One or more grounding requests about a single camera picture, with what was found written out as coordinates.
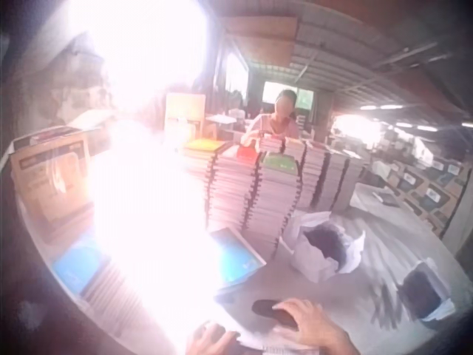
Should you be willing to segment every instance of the yellow book cover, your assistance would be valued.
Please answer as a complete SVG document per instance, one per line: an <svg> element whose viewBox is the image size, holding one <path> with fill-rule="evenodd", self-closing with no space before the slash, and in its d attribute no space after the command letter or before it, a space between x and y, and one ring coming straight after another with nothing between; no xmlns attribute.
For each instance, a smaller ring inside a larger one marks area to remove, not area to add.
<svg viewBox="0 0 473 355"><path fill-rule="evenodd" d="M224 141L213 141L211 139L196 139L187 143L185 149L200 150L203 152L215 152L225 144Z"/></svg>

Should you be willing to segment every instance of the woman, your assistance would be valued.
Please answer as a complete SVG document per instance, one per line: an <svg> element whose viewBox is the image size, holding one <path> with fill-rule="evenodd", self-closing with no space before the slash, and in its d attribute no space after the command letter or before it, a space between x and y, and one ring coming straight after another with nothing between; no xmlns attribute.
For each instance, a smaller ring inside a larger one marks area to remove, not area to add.
<svg viewBox="0 0 473 355"><path fill-rule="evenodd" d="M243 135L242 144L248 146L252 140L260 138L264 133L299 138L299 128L291 117L296 108L296 101L297 95L293 90L282 90L274 104L274 113L258 115Z"/></svg>
<svg viewBox="0 0 473 355"><path fill-rule="evenodd" d="M273 309L288 312L297 323L298 331L275 328L282 337L311 348L320 348L323 354L360 355L348 333L335 324L319 305L292 298L275 305ZM186 355L229 354L229 348L239 334L234 331L219 332L219 328L219 325L212 324L196 331L188 341Z"/></svg>

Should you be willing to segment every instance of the green book cover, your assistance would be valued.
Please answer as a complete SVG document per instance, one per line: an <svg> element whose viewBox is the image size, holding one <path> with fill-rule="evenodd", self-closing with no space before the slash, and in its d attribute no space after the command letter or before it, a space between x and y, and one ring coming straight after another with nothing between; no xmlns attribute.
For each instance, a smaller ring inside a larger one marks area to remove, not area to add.
<svg viewBox="0 0 473 355"><path fill-rule="evenodd" d="M296 159L291 155L269 152L263 157L262 166L286 174L298 175Z"/></svg>

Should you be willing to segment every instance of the window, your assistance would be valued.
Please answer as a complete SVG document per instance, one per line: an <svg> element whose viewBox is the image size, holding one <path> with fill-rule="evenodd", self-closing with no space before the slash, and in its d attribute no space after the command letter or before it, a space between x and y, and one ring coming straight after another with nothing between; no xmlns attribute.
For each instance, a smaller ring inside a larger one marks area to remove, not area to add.
<svg viewBox="0 0 473 355"><path fill-rule="evenodd" d="M248 71L236 55L230 53L227 57L227 73L225 89L229 92L240 91L243 100L246 100L248 91Z"/></svg>
<svg viewBox="0 0 473 355"><path fill-rule="evenodd" d="M282 90L290 89L297 94L296 108L298 109L312 109L313 91L299 89L286 84L274 83L272 81L265 82L263 89L263 102L267 104L274 104L276 98Z"/></svg>

